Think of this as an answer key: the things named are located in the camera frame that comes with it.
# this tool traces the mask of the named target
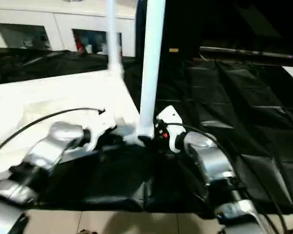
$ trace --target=robotic arm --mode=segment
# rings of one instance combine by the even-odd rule
[[[225,225],[222,234],[269,234],[251,200],[245,197],[239,186],[232,165],[225,152],[218,148],[214,136],[188,132],[172,106],[157,116],[156,132],[169,141],[173,152],[183,151],[199,169],[208,189],[208,200],[218,222]]]
[[[66,122],[54,123],[21,164],[9,169],[9,178],[0,182],[0,234],[22,234],[28,222],[22,207],[35,202],[47,188],[55,166],[66,157],[92,151],[98,138],[116,125],[106,112],[97,122],[94,130]]]

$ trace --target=floor tile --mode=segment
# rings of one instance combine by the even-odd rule
[[[24,234],[76,234],[81,212],[30,210]]]
[[[282,226],[280,223],[280,219],[276,214],[269,215],[270,219],[274,222],[277,229],[280,231],[280,233],[283,233]],[[292,215],[284,215],[285,222],[287,224],[288,229],[293,228],[293,214]]]
[[[98,234],[178,234],[176,214],[83,212],[82,229]]]
[[[179,234],[216,234],[222,226],[216,219],[204,220],[195,214],[178,214]]]

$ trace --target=black cable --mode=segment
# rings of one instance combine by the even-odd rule
[[[24,127],[22,127],[21,129],[17,130],[15,133],[13,133],[11,136],[9,136],[3,143],[1,143],[0,145],[0,149],[2,149],[2,147],[4,147],[8,142],[10,142],[13,138],[15,138],[17,135],[19,135],[20,133],[24,132],[27,128],[30,128],[31,126],[44,121],[48,118],[54,117],[54,116],[58,116],[60,114],[64,114],[67,112],[71,112],[71,111],[83,111],[83,110],[90,110],[90,111],[98,111],[99,114],[102,113],[102,110],[96,109],[96,108],[87,108],[87,107],[83,107],[83,108],[74,108],[74,109],[67,109],[67,110],[63,110],[63,111],[58,111],[52,114],[49,114],[47,116],[41,117],[27,125],[25,125]]]
[[[189,125],[186,125],[186,124],[182,124],[182,123],[167,123],[167,125],[177,125],[177,126],[182,126],[182,127],[185,127],[185,128],[188,128],[188,129],[191,129],[195,132],[198,132],[206,137],[208,137],[209,139],[211,139],[219,149],[221,149],[225,154],[226,154],[226,150],[225,148],[215,139],[213,139],[212,137],[210,137],[209,134],[203,132],[202,130],[200,129],[197,129],[195,127],[192,127],[192,126],[189,126]],[[277,204],[276,200],[274,199],[274,197],[270,194],[270,192],[268,191],[268,189],[266,188],[266,186],[262,183],[261,179],[259,178],[258,174],[256,173],[256,171],[252,168],[252,166],[249,164],[249,162],[243,158],[241,155],[238,154],[238,156],[241,158],[241,160],[246,164],[246,166],[249,168],[249,170],[253,173],[253,175],[256,177],[257,181],[259,182],[260,186],[263,188],[263,190],[265,191],[265,193],[267,194],[267,197],[271,200],[271,202],[274,204],[275,208],[276,208],[276,212],[277,212],[277,215],[279,216],[279,219],[280,219],[280,223],[281,223],[281,226],[282,226],[282,229],[283,229],[283,233],[284,234],[289,234],[289,231],[288,231],[288,228],[287,228],[287,225],[285,223],[285,220],[283,218],[283,215],[282,215],[282,212],[281,212],[281,209],[279,207],[279,205]]]

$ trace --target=black tarp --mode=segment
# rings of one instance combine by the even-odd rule
[[[71,52],[28,63],[45,53],[1,51],[0,83],[106,68],[105,56]],[[125,82],[139,108],[141,63],[132,58],[123,63]],[[250,194],[267,212],[273,213],[274,206],[238,155],[252,165],[283,211],[293,213],[293,78],[282,67],[215,61],[165,65],[159,74],[156,113],[168,105],[184,123],[217,137]],[[186,159],[130,146],[65,163],[55,169],[50,187],[33,206],[210,217],[194,195],[193,182],[201,181],[192,176],[195,168]]]

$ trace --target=white pole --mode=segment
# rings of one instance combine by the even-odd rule
[[[120,50],[118,42],[118,32],[115,26],[115,0],[106,0],[107,11],[107,49],[108,49],[108,69],[121,71]]]
[[[140,104],[139,136],[154,137],[154,107],[161,56],[166,0],[148,0],[146,10],[146,40]]]

